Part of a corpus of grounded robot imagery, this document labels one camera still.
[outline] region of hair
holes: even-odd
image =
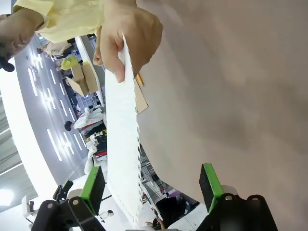
[[[42,54],[43,50],[41,48],[37,48],[37,52],[38,52],[38,54]]]
[[[72,130],[72,129],[71,129],[71,125],[72,125],[72,124],[73,124],[73,122],[71,122],[71,121],[66,121],[65,124],[64,124],[65,130],[71,131],[71,130]]]

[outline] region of neck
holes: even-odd
[[[44,24],[43,16],[36,11],[27,8],[21,8],[16,13],[20,14],[21,17],[27,20],[29,24],[33,26],[34,31]]]

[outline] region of cardboard piece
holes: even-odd
[[[98,91],[96,78],[90,64],[75,65],[71,67],[74,79],[66,77],[72,89],[79,95],[86,97],[87,94]]]
[[[144,111],[145,109],[147,109],[148,103],[146,102],[143,93],[140,89],[140,86],[137,82],[136,79],[134,79],[134,84],[135,84],[135,93],[136,93],[136,108],[137,108],[137,112],[138,114],[141,113],[142,111]]]

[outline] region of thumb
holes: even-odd
[[[101,56],[107,70],[115,74],[119,83],[125,79],[125,67],[118,57],[124,47],[123,39],[119,36],[101,38]]]

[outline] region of cardboard box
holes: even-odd
[[[89,92],[98,91],[95,75],[90,64],[71,67],[74,80],[66,78],[72,89],[79,95],[86,97]]]

